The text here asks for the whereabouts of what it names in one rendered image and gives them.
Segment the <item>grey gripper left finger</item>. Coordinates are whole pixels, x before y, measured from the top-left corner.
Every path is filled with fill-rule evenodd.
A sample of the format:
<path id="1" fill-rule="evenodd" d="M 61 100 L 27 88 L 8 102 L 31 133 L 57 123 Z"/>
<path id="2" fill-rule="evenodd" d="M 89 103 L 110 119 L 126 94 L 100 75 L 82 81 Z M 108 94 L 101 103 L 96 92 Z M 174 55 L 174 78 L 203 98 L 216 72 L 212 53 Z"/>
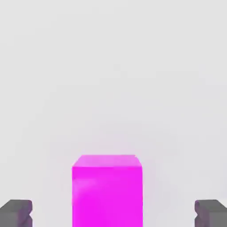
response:
<path id="1" fill-rule="evenodd" d="M 33 227 L 31 200 L 9 200 L 0 208 L 0 227 Z"/>

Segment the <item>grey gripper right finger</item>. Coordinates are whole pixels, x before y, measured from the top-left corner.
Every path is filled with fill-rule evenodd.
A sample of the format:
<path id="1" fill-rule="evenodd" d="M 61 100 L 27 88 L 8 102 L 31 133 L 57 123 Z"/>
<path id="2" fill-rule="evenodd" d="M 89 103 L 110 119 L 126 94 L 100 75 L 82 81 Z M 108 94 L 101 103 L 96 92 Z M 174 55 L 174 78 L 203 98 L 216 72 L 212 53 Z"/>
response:
<path id="1" fill-rule="evenodd" d="M 195 227 L 227 227 L 227 207 L 218 200 L 196 200 L 195 212 Z"/>

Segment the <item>small magenta cube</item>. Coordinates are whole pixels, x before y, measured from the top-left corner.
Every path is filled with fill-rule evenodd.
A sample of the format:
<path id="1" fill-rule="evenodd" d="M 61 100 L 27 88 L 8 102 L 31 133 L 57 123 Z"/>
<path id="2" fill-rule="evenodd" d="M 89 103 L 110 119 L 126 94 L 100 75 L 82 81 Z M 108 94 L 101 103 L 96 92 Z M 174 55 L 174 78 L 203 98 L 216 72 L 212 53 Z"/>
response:
<path id="1" fill-rule="evenodd" d="M 82 155 L 72 172 L 72 227 L 143 227 L 143 172 L 135 155 Z"/>

